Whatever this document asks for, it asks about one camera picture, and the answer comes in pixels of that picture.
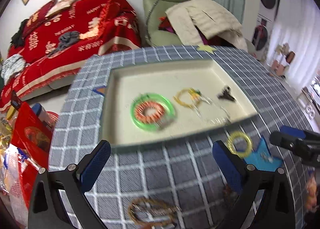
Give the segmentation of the green plastic bangle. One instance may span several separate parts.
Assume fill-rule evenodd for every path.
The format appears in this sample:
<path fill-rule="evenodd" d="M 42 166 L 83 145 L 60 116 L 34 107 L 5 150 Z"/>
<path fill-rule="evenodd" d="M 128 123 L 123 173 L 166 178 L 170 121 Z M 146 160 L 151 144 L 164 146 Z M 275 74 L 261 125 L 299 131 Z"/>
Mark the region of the green plastic bangle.
<path fill-rule="evenodd" d="M 130 108 L 131 120 L 145 131 L 159 131 L 176 118 L 170 100 L 157 93 L 144 93 L 136 97 Z"/>

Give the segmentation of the cream jewelry tray box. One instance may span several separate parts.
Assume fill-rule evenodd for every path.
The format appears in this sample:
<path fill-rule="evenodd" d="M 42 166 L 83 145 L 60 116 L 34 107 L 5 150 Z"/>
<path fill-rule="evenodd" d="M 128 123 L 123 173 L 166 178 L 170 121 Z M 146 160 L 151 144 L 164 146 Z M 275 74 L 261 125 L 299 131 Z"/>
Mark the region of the cream jewelry tray box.
<path fill-rule="evenodd" d="M 218 99 L 225 86 L 236 99 Z M 133 100 L 144 93 L 166 97 L 176 110 L 173 122 L 145 131 L 131 120 Z M 140 146 L 212 131 L 256 116 L 256 105 L 214 60 L 177 60 L 115 68 L 104 92 L 100 138 L 113 147 Z"/>

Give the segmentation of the rhinestone hair clip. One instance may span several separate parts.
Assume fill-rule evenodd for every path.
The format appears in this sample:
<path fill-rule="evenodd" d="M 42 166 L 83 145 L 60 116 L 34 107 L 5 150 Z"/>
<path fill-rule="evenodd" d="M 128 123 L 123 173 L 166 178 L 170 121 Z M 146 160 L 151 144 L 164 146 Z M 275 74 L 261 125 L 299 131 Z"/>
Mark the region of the rhinestone hair clip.
<path fill-rule="evenodd" d="M 174 228 L 177 211 L 175 206 L 144 203 L 132 204 L 128 208 L 128 215 L 141 228 Z"/>

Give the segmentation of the black hair claw clip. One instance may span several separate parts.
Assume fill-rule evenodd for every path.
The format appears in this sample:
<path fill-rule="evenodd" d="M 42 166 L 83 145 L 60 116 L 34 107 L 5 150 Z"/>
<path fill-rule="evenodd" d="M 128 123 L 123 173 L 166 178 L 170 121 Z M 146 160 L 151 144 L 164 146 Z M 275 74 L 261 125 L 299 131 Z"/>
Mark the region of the black hair claw clip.
<path fill-rule="evenodd" d="M 235 102 L 236 99 L 231 95 L 231 88 L 229 86 L 225 86 L 222 93 L 217 95 L 218 99 L 224 99 L 231 102 Z"/>

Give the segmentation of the white knit garment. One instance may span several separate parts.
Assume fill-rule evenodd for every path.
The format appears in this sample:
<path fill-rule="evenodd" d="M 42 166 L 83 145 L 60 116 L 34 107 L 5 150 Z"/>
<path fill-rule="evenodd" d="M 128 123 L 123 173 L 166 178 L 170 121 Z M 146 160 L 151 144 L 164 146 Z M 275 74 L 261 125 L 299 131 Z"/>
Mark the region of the white knit garment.
<path fill-rule="evenodd" d="M 1 77 L 4 81 L 4 85 L 16 76 L 18 73 L 22 72 L 26 66 L 24 58 L 20 54 L 12 55 L 8 58 L 2 66 Z"/>

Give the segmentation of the red blanket covered sofa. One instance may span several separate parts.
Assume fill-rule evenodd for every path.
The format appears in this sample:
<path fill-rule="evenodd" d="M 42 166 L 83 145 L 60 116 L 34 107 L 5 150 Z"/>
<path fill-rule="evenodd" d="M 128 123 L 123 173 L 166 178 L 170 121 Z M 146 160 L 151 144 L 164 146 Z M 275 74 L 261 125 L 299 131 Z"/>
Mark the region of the red blanket covered sofa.
<path fill-rule="evenodd" d="M 135 50 L 142 42 L 135 10 L 126 0 L 79 0 L 58 12 L 52 0 L 25 23 L 21 38 L 7 53 L 1 112 L 11 93 L 24 100 L 67 86 L 94 54 Z"/>

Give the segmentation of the beige puffer jacket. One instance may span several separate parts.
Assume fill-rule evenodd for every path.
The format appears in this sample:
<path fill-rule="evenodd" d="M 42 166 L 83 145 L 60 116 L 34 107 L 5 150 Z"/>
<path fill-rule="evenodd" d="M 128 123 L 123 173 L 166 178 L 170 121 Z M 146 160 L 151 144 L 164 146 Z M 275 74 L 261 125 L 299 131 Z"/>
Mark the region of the beige puffer jacket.
<path fill-rule="evenodd" d="M 225 7 L 213 0 L 190 0 L 165 11 L 167 18 L 184 45 L 203 45 L 206 39 L 220 37 L 234 47 L 248 51 L 242 25 Z"/>

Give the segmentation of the grey garment on sofa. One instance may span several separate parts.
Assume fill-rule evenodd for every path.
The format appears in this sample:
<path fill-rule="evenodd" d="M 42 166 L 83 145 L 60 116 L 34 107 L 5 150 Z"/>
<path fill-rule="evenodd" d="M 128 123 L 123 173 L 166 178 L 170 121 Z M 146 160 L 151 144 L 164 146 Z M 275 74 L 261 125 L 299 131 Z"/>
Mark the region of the grey garment on sofa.
<path fill-rule="evenodd" d="M 59 36 L 59 43 L 57 48 L 52 50 L 48 55 L 53 55 L 57 52 L 61 52 L 66 48 L 76 44 L 80 40 L 80 33 L 78 31 L 71 31 L 63 33 Z"/>

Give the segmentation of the red cushion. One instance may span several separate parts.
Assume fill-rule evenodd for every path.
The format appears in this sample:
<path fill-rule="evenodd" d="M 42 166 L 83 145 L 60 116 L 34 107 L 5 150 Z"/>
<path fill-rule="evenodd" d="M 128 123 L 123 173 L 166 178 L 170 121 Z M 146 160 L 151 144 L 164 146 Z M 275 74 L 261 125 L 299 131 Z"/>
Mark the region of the red cushion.
<path fill-rule="evenodd" d="M 46 21 L 46 15 L 57 3 L 57 0 L 51 0 L 32 14 L 23 29 L 22 38 L 25 38 L 32 30 L 36 29 L 40 24 Z"/>

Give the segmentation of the printed pillow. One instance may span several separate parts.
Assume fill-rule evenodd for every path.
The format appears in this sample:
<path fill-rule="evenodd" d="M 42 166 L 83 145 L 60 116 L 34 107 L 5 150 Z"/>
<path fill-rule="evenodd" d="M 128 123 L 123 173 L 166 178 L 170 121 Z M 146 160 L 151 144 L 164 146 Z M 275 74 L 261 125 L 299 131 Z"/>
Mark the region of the printed pillow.
<path fill-rule="evenodd" d="M 77 0 L 60 0 L 57 4 L 55 4 L 46 14 L 46 17 L 49 18 L 64 9 L 71 7 L 73 3 Z"/>

